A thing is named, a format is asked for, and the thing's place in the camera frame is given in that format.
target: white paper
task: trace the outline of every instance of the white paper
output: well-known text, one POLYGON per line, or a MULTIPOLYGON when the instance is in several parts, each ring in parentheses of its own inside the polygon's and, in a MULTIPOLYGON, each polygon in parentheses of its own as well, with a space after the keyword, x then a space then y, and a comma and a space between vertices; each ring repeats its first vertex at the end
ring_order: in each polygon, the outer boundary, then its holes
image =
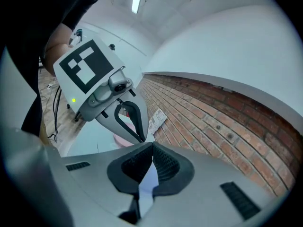
POLYGON ((166 119, 167 116, 165 113, 158 108, 151 120, 148 122, 148 133, 154 134, 166 119))

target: wooden floor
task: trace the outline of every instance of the wooden floor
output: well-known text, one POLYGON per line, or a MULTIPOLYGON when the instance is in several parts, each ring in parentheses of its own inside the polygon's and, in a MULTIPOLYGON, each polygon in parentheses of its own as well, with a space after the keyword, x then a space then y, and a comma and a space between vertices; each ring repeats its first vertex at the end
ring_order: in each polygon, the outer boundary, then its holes
MULTIPOLYGON (((42 68, 41 73, 39 73, 38 86, 42 101, 46 132, 47 135, 51 135, 55 132, 53 100, 59 84, 55 77, 42 68), (50 89, 46 88, 48 84, 52 85, 50 89)), ((51 138, 51 143, 57 147, 62 157, 67 155, 73 141, 85 124, 85 121, 83 121, 82 118, 80 118, 78 122, 75 122, 74 111, 71 108, 67 109, 66 105, 66 98, 62 93, 57 116, 57 142, 54 141, 53 137, 51 138)))

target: black shirt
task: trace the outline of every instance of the black shirt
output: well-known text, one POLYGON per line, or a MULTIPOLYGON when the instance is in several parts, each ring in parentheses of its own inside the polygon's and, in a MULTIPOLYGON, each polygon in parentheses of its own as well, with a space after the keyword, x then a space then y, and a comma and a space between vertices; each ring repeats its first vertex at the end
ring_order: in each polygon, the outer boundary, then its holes
POLYGON ((37 93, 22 130, 39 136, 42 106, 38 89, 39 57, 60 23, 74 30, 97 0, 13 0, 7 4, 4 37, 19 72, 37 93))

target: black sleeve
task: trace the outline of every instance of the black sleeve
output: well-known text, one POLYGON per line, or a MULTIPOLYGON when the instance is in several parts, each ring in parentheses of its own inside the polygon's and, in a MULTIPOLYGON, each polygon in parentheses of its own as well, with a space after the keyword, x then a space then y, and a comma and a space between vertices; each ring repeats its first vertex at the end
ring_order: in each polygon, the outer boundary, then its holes
POLYGON ((69 14, 63 20, 63 24, 74 31, 75 27, 83 17, 83 15, 89 10, 89 8, 98 0, 83 0, 74 7, 69 14))

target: white ceiling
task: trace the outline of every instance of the white ceiling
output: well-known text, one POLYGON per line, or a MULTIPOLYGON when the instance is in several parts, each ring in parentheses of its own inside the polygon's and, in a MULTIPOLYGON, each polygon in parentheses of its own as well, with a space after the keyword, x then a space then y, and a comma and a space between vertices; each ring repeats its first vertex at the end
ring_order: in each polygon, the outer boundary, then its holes
POLYGON ((133 0, 109 1, 162 41, 212 13, 270 3, 269 0, 141 0, 138 14, 134 14, 131 12, 133 0))

